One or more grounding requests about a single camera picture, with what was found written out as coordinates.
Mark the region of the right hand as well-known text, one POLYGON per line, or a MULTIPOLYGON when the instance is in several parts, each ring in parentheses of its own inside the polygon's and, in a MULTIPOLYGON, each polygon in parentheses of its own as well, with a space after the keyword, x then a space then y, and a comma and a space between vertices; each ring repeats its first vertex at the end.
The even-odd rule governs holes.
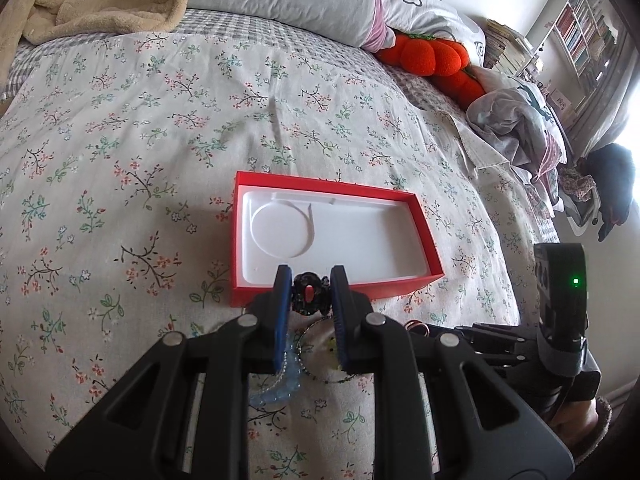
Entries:
POLYGON ((563 405, 550 422, 550 427, 570 450, 575 464, 579 464, 604 439, 611 419, 611 405, 598 396, 590 401, 563 405))

